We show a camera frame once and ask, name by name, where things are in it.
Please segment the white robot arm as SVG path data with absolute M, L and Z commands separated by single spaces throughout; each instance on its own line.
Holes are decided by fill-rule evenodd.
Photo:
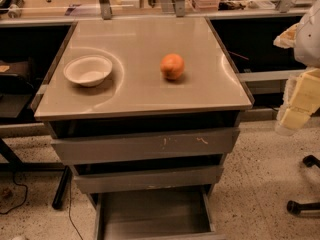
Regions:
M 275 38 L 273 44 L 292 48 L 296 61 L 306 69 L 290 75 L 285 84 L 275 130 L 293 135 L 320 108 L 320 13 L 312 7 L 300 20 Z

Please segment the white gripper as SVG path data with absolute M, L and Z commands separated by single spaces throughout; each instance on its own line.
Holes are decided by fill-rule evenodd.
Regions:
M 307 67 L 299 75 L 290 75 L 286 81 L 275 131 L 283 136 L 293 135 L 319 108 L 320 69 Z

